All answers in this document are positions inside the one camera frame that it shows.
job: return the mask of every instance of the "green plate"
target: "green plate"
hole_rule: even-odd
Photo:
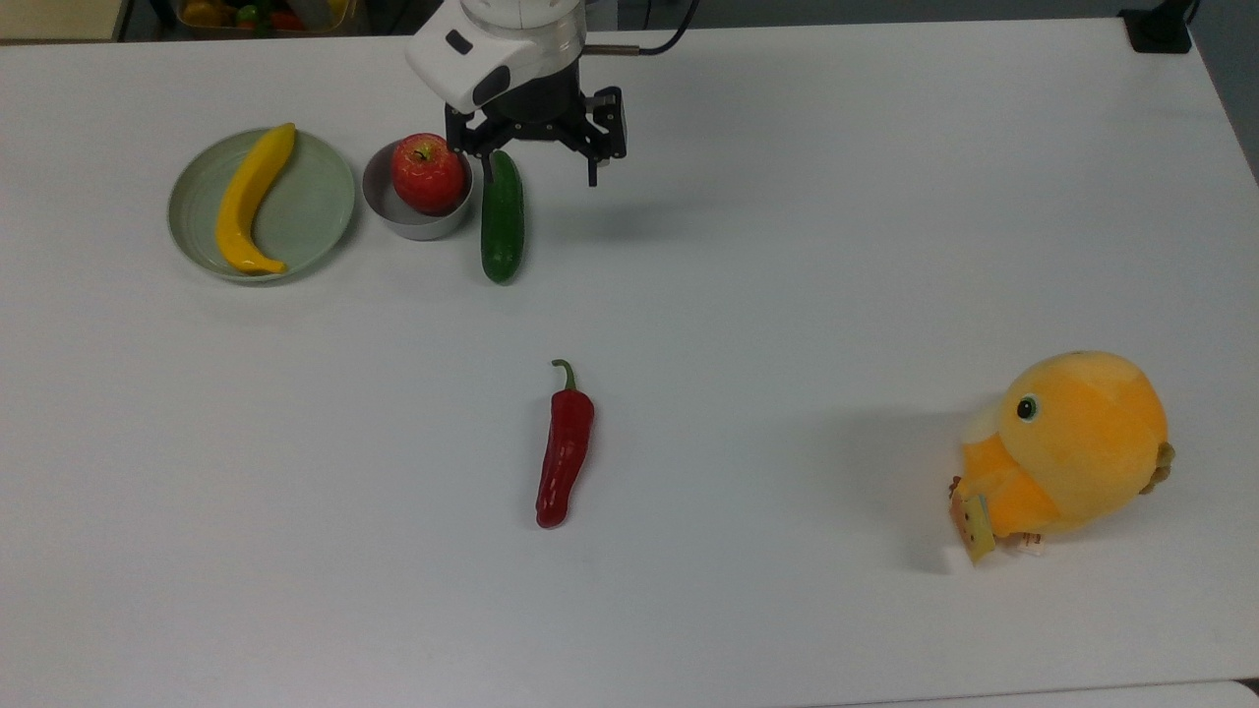
[[[253,220],[253,242],[288,270],[247,276],[229,266],[214,239],[219,202],[246,154],[267,130],[225,137],[198,155],[175,180],[166,208],[179,249],[198,266],[235,282],[273,281],[315,266],[341,239],[354,214],[350,165],[322,140],[297,131],[293,154]]]

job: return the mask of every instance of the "pepper stem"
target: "pepper stem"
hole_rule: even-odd
[[[564,391],[577,391],[577,377],[573,375],[573,367],[568,362],[565,362],[563,359],[555,359],[555,360],[553,360],[551,365],[553,367],[564,367],[564,372],[568,375],[568,380],[564,382]]]

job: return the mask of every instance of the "stuffed animal eye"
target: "stuffed animal eye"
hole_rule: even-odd
[[[1040,406],[1036,402],[1035,396],[1024,396],[1019,399],[1019,406],[1015,408],[1015,414],[1025,423],[1030,423],[1036,420],[1036,413],[1040,412]]]

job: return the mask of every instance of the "plush toy tag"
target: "plush toy tag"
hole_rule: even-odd
[[[1016,548],[1020,553],[1037,557],[1045,554],[1045,537],[1039,533],[1024,533],[1019,535],[1019,545]]]
[[[992,535],[992,522],[988,520],[988,508],[982,494],[962,499],[953,495],[953,504],[949,506],[949,517],[953,525],[962,537],[962,545],[971,557],[971,563],[978,563],[997,547],[997,539]]]

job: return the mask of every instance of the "toy banana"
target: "toy banana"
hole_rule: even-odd
[[[232,175],[223,202],[219,203],[214,237],[223,257],[242,273],[261,276],[288,270],[283,262],[268,258],[254,246],[253,218],[262,198],[288,163],[296,139],[297,128],[293,123],[285,123],[263,134]]]

